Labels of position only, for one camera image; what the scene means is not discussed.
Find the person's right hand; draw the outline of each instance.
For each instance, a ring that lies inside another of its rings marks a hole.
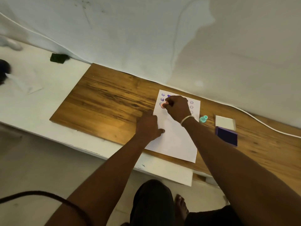
[[[183,98],[182,96],[170,96],[165,99],[168,104],[163,104],[163,107],[167,109],[167,112],[171,117],[181,123],[181,121],[190,116],[190,110],[187,103],[187,98]]]

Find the white wristband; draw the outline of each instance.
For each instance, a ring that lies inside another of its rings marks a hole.
[[[181,121],[181,126],[182,126],[182,123],[188,118],[188,117],[193,117],[193,116],[187,116],[187,117],[185,117],[182,121]]]

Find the person's right arm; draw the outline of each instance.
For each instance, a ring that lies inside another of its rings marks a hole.
[[[175,121],[191,115],[186,98],[171,96],[166,101]],[[301,225],[301,197],[288,185],[194,118],[182,126],[243,224]]]

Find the person's left hand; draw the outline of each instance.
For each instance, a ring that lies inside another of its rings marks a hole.
[[[142,117],[137,118],[136,136],[141,138],[147,144],[161,136],[165,132],[164,129],[158,129],[158,118],[153,115],[152,110],[148,110],[142,114]]]

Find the wooden board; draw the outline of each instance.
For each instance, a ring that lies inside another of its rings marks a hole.
[[[160,89],[200,100],[200,114],[208,116],[205,125],[212,132],[214,114],[235,118],[238,149],[301,194],[301,139],[277,133],[232,107],[97,64],[91,65],[50,120],[93,136],[125,144],[135,133],[136,118],[143,111],[154,109]],[[275,129],[301,136],[300,129],[267,118],[258,118]],[[210,174],[199,153],[194,164],[145,151],[161,159]]]

